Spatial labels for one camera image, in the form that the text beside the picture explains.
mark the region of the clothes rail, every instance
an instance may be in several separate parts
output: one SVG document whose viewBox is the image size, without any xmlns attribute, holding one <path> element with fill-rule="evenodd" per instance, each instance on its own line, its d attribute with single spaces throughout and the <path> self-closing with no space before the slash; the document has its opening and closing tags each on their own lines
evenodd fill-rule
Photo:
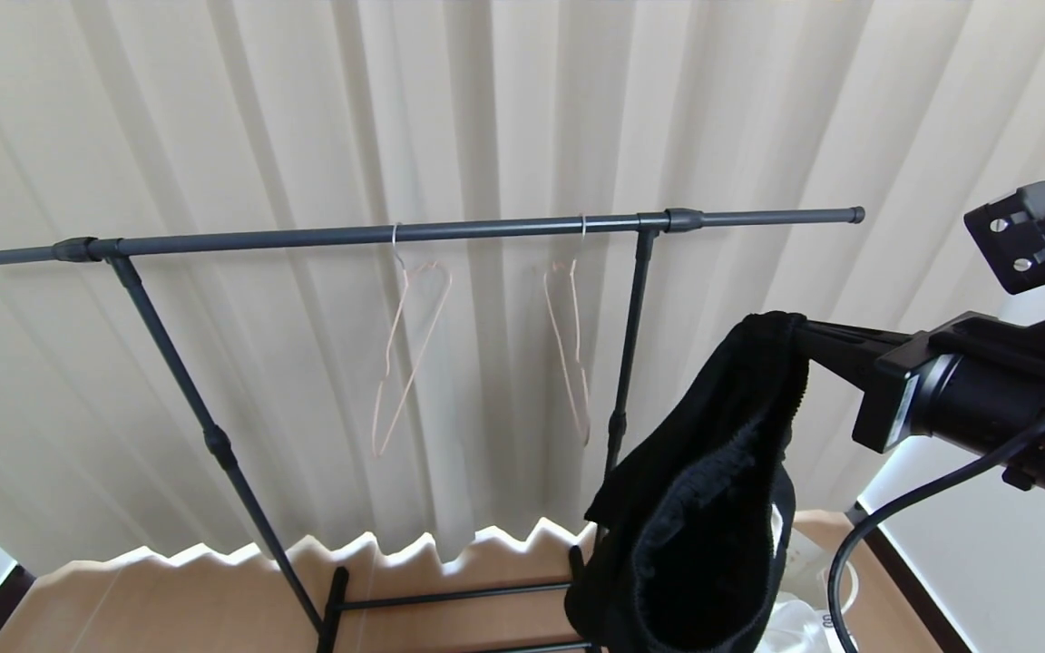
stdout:
<svg viewBox="0 0 1045 653">
<path fill-rule="evenodd" d="M 635 247 L 635 269 L 631 276 L 631 293 L 627 310 L 627 326 L 623 334 L 623 351 L 616 405 L 607 422 L 607 453 L 604 475 L 616 466 L 622 448 L 623 435 L 627 429 L 627 397 L 631 384 L 631 365 L 635 358 L 635 343 L 638 335 L 640 319 L 643 313 L 643 296 L 647 288 L 652 244 L 660 234 L 679 234 L 709 227 L 746 227 L 764 224 L 859 224 L 865 218 L 862 207 L 844 210 L 771 210 L 702 212 L 697 210 L 665 210 L 660 212 L 637 212 L 626 215 L 597 215 L 551 217 L 535 219 L 494 219 L 477 223 L 435 223 L 401 224 L 397 226 L 398 241 L 411 240 L 452 240 L 468 238 L 506 238 L 518 236 L 551 236 L 559 234 L 608 234 L 609 232 L 637 232 Z M 47 247 L 0 250 L 0 264 L 41 263 L 41 261 L 66 261 L 67 263 L 92 263 L 106 261 L 112 265 L 120 284 L 127 290 L 136 312 L 156 343 L 180 392 L 185 396 L 195 421 L 200 424 L 204 445 L 228 475 L 240 504 L 249 513 L 252 523 L 260 533 L 269 553 L 277 561 L 285 582 L 289 583 L 298 603 L 306 613 L 308 622 L 317 631 L 319 644 L 317 653 L 332 653 L 336 640 L 336 629 L 341 615 L 348 610 L 366 608 L 390 608 L 395 605 L 437 603 L 490 598 L 490 596 L 522 594 L 533 591 L 555 591 L 565 589 L 568 582 L 522 584 L 511 587 L 486 587 L 485 589 L 441 592 L 441 594 L 404 596 L 403 598 L 376 599 L 366 601 L 345 601 L 345 590 L 349 574 L 345 567 L 336 567 L 333 582 L 328 592 L 323 613 L 317 612 L 312 599 L 304 584 L 293 569 L 285 547 L 264 515 L 256 493 L 249 480 L 240 471 L 236 454 L 232 451 L 232 441 L 228 434 L 216 424 L 216 419 L 208 411 L 200 390 L 191 380 L 191 375 L 180 358 L 180 353 L 153 300 L 142 284 L 140 274 L 132 257 L 169 255 L 169 253 L 198 253 L 231 250 L 258 250 L 279 248 L 314 248 L 327 244 L 376 244 L 393 240 L 394 226 L 345 227 L 332 229 L 293 229 L 282 231 L 246 231 L 237 234 L 195 234 L 187 236 L 153 236 L 147 238 L 95 238 L 84 236 L 47 244 Z M 596 541 L 602 537 L 602 529 L 597 530 Z M 583 554 L 579 546 L 568 551 L 568 565 L 572 578 L 583 569 Z M 547 650 L 591 650 L 598 648 L 591 643 L 575 640 L 532 646 L 517 646 L 510 649 L 485 650 L 481 653 L 542 653 Z"/>
</svg>

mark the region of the floor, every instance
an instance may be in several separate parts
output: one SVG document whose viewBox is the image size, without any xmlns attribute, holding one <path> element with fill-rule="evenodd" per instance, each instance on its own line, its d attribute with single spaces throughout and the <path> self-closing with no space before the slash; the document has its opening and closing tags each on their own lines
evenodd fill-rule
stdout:
<svg viewBox="0 0 1045 653">
<path fill-rule="evenodd" d="M 830 512 L 797 513 L 796 526 L 826 549 L 850 529 L 844 516 Z M 586 550 L 589 538 L 589 531 L 578 538 Z M 450 565 L 441 565 L 427 540 L 394 557 L 378 553 L 369 537 L 336 553 L 304 540 L 292 554 L 322 608 L 336 565 L 351 574 L 349 601 L 565 580 L 567 547 L 575 539 L 548 524 L 539 524 L 522 544 L 483 534 Z M 938 652 L 874 555 L 858 550 L 854 562 L 861 580 L 849 624 L 859 649 Z M 334 650 L 456 652 L 574 637 L 562 592 L 553 591 L 346 612 Z M 106 563 L 75 562 L 38 579 L 0 633 L 0 653 L 311 653 L 316 639 L 278 570 L 258 554 L 224 560 L 190 553 L 165 560 L 137 553 Z"/>
</svg>

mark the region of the black garment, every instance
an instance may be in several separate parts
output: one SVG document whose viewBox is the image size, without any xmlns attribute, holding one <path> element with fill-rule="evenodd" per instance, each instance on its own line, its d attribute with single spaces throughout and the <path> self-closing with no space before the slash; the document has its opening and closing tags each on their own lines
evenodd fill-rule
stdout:
<svg viewBox="0 0 1045 653">
<path fill-rule="evenodd" d="M 586 512 L 607 536 L 563 603 L 585 639 L 612 653 L 756 650 L 796 505 L 781 460 L 808 379 L 793 343 L 804 320 L 747 316 L 607 475 Z"/>
</svg>

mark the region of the curtain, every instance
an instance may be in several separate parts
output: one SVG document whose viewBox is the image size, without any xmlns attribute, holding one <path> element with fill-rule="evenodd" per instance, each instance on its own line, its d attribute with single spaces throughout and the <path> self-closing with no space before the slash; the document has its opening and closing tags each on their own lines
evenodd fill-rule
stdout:
<svg viewBox="0 0 1045 653">
<path fill-rule="evenodd" d="M 913 331 L 1004 298 L 961 214 L 1045 179 L 1045 3 L 0 3 L 0 249 L 84 235 L 866 207 L 656 240 L 628 435 L 744 314 Z M 390 244 L 136 259 L 292 544 L 576 529 L 602 480 L 634 236 L 398 244 L 448 298 L 385 453 Z M 581 335 L 565 269 L 576 263 Z M 559 270 L 553 265 L 562 264 Z M 543 278 L 593 433 L 577 433 Z M 423 273 L 377 436 L 443 294 Z M 787 467 L 882 457 L 813 372 Z M 0 544 L 38 574 L 256 537 L 104 264 L 0 269 Z"/>
</svg>

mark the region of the white plastic bag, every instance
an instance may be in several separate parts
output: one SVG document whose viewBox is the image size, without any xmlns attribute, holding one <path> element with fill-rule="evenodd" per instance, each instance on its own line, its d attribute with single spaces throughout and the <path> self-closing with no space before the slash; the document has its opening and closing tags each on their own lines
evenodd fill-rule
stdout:
<svg viewBox="0 0 1045 653">
<path fill-rule="evenodd" d="M 844 653 L 833 619 L 829 615 L 829 565 L 833 554 L 817 546 L 794 529 L 789 537 L 785 575 L 781 593 L 772 605 L 772 614 L 758 653 Z M 857 599 L 857 570 L 849 569 L 849 598 L 842 612 L 850 611 Z"/>
</svg>

